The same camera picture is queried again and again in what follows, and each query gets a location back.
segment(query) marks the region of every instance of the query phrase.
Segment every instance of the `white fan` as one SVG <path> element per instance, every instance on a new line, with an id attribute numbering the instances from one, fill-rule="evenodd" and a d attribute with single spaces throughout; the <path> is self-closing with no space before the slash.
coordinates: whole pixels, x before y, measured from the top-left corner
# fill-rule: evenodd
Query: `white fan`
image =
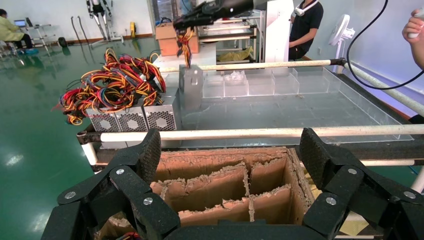
<path id="1" fill-rule="evenodd" d="M 347 14 L 343 14 L 340 20 L 335 25 L 332 30 L 330 41 L 328 44 L 335 46 L 337 45 L 337 52 L 335 58 L 338 59 L 340 56 L 340 49 L 342 47 L 342 42 L 345 39 L 352 39 L 355 35 L 355 30 L 353 28 L 348 28 L 349 21 L 351 20 L 351 16 Z"/>

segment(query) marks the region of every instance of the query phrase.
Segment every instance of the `yellow jacket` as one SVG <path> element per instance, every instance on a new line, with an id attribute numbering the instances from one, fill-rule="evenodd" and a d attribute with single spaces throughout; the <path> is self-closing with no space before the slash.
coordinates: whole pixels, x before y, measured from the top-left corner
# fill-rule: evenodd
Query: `yellow jacket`
<path id="1" fill-rule="evenodd" d="M 9 20 L 0 16 L 0 41 L 19 41 L 24 36 L 23 32 L 16 32 L 18 26 L 13 25 Z"/>

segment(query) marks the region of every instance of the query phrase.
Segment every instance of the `yellow object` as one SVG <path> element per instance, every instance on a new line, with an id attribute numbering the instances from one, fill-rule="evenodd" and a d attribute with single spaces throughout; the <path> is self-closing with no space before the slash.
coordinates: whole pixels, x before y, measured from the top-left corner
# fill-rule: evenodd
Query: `yellow object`
<path id="1" fill-rule="evenodd" d="M 249 54 L 253 52 L 252 46 L 247 48 L 246 50 L 239 51 L 239 52 L 228 52 L 225 54 L 222 54 L 218 56 L 216 59 L 219 62 L 230 62 L 230 61 L 241 61 L 245 60 L 247 57 L 249 57 Z"/>
<path id="2" fill-rule="evenodd" d="M 13 25 L 7 18 L 0 16 L 0 41 L 20 41 L 24 33 L 16 32 L 18 30 L 18 26 Z"/>
<path id="3" fill-rule="evenodd" d="M 344 221 L 340 228 L 340 232 L 349 236 L 357 236 L 364 228 L 368 226 L 368 222 L 365 220 L 360 221 Z"/>
<path id="4" fill-rule="evenodd" d="M 129 23 L 129 30 L 131 32 L 131 38 L 135 38 L 136 37 L 136 23 L 135 22 L 130 22 Z"/>

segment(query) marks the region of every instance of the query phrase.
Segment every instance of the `black cable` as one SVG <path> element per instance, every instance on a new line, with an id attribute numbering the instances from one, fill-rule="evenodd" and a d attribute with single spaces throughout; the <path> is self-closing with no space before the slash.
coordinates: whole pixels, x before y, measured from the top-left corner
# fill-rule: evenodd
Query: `black cable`
<path id="1" fill-rule="evenodd" d="M 358 37 L 362 34 L 362 33 L 364 33 L 371 25 L 373 25 L 373 23 L 375 22 L 375 21 L 377 21 L 377 19 L 379 19 L 379 17 L 383 14 L 383 12 L 386 10 L 386 7 L 387 7 L 387 4 L 389 3 L 389 0 L 385 0 L 385 3 L 384 3 L 384 6 L 383 6 L 383 9 L 380 11 L 380 13 L 374 18 L 374 20 L 372 20 L 358 35 L 356 35 L 356 37 L 352 40 L 352 42 L 349 44 L 349 47 L 347 48 L 347 53 L 346 53 L 346 58 L 347 58 L 347 65 L 349 66 L 349 70 L 350 70 L 350 72 L 352 73 L 352 75 L 353 75 L 353 77 L 358 81 L 358 82 L 360 82 L 362 85 L 364 85 L 364 86 L 367 86 L 368 88 L 371 88 L 371 89 L 377 89 L 377 90 L 391 90 L 391 89 L 397 89 L 397 88 L 400 88 L 400 87 L 403 87 L 403 86 L 405 86 L 405 85 L 407 85 L 407 84 L 410 84 L 410 83 L 412 83 L 413 81 L 415 81 L 415 80 L 417 80 L 419 77 L 421 77 L 423 74 L 424 74 L 424 70 L 422 71 L 422 72 L 420 72 L 417 76 L 415 76 L 414 78 L 412 78 L 411 80 L 409 80 L 409 81 L 406 81 L 406 82 L 404 82 L 404 83 L 402 83 L 402 84 L 399 84 L 399 85 L 396 85 L 396 86 L 390 86 L 390 87 L 376 87 L 376 86 L 373 86 L 373 85 L 369 85 L 369 84 L 366 84 L 365 82 L 363 82 L 362 80 L 360 80 L 359 78 L 358 78 L 358 76 L 354 73 L 354 71 L 352 70 L 352 65 L 351 65 L 351 60 L 350 60 L 350 57 L 349 57 L 349 54 L 350 54 L 350 52 L 351 52 L 351 47 L 352 47 L 352 45 L 354 44 L 354 42 L 358 39 Z"/>

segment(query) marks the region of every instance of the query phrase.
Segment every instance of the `cardboard box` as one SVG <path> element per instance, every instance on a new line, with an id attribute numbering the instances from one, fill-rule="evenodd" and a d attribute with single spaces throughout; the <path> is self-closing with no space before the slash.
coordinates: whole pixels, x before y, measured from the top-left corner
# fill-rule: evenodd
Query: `cardboard box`
<path id="1" fill-rule="evenodd" d="M 177 34 L 171 22 L 162 23 L 156 26 L 156 40 L 159 42 L 160 53 L 162 56 L 177 55 Z M 197 30 L 194 29 L 193 36 L 188 41 L 192 54 L 199 53 L 199 37 L 197 36 Z"/>
<path id="2" fill-rule="evenodd" d="M 162 185 L 182 227 L 259 219 L 300 225 L 313 202 L 296 151 L 285 147 L 163 152 L 156 177 L 162 181 L 152 187 Z"/>

